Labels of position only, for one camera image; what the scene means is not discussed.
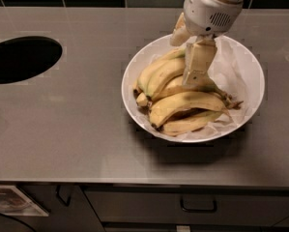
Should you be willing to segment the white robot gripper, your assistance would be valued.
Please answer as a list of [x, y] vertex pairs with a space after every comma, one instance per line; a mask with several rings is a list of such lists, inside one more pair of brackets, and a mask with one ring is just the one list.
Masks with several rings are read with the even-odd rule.
[[[220, 35], [227, 32], [243, 8], [244, 0], [185, 0], [184, 11], [170, 37], [172, 46], [180, 46], [193, 35]], [[211, 82], [208, 70], [217, 54], [216, 41], [199, 37], [185, 49], [185, 86], [204, 86]]]

